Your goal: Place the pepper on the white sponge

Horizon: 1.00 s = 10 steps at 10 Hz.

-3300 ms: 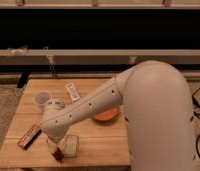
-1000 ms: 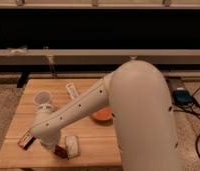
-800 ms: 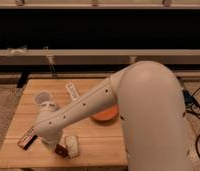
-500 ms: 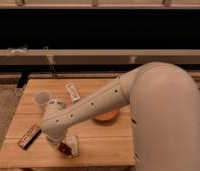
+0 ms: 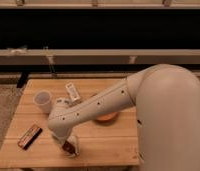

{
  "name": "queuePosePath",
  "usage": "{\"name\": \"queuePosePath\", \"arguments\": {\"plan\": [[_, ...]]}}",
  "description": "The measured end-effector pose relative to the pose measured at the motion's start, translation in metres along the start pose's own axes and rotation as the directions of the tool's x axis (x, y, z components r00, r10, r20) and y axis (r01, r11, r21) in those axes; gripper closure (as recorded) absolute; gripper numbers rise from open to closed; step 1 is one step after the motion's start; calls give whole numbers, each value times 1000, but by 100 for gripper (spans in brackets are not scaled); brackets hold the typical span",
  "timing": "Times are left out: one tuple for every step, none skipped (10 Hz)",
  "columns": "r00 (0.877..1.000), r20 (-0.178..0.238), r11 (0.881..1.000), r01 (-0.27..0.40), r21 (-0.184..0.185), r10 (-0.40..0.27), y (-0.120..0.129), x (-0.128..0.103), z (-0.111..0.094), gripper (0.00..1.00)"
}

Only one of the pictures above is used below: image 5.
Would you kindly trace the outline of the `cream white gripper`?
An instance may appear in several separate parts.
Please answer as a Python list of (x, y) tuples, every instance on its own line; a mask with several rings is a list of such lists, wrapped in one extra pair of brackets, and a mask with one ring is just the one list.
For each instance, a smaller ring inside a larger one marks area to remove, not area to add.
[(68, 83), (65, 85), (67, 94), (69, 95), (68, 98), (57, 98), (56, 103), (61, 105), (67, 106), (74, 106), (82, 102), (82, 97), (80, 96), (78, 90), (76, 89), (73, 83)]

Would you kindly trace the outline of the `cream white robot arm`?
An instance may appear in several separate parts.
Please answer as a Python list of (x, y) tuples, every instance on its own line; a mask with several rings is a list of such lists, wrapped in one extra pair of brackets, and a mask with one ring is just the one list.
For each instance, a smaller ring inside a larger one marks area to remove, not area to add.
[(200, 80), (180, 66), (154, 65), (74, 107), (54, 106), (48, 128), (65, 141), (75, 126), (131, 107), (140, 122), (140, 171), (200, 171)]

